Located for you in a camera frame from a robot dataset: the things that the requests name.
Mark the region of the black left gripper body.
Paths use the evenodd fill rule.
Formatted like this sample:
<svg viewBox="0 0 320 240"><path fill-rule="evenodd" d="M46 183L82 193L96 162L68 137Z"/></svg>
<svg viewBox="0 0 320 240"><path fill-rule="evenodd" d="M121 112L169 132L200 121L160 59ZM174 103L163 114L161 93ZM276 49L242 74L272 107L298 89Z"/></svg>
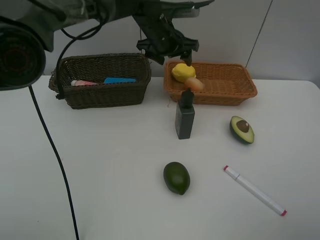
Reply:
<svg viewBox="0 0 320 240"><path fill-rule="evenodd" d="M159 39L143 39L137 42L137 48L144 50L148 57L178 57L190 58L192 52L199 49L198 40L190 39L185 36L160 37Z"/></svg>

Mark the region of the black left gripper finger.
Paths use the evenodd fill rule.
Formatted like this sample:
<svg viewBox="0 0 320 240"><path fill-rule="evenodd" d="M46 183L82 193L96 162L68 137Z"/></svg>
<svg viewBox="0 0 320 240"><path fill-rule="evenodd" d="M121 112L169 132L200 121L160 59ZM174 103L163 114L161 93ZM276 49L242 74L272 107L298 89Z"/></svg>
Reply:
<svg viewBox="0 0 320 240"><path fill-rule="evenodd" d="M165 57L161 56L155 52L145 50L144 55L146 58L153 60L154 62L158 63L159 65L163 65L165 62Z"/></svg>
<svg viewBox="0 0 320 240"><path fill-rule="evenodd" d="M192 50L186 50L184 51L180 59L188 66L190 67L192 65Z"/></svg>

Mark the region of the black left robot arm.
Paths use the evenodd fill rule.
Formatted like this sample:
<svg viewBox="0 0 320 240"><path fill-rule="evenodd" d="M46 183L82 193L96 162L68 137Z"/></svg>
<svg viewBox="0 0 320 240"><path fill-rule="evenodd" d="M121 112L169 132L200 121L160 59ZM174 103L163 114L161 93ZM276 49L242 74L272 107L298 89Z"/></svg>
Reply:
<svg viewBox="0 0 320 240"><path fill-rule="evenodd" d="M0 3L0 89L31 86L42 75L54 33L94 19L98 25L77 36L85 40L103 25L133 17L145 34L137 48L159 64L180 57L187 65L199 43L175 29L175 18L195 18L207 2L161 0L3 0Z"/></svg>

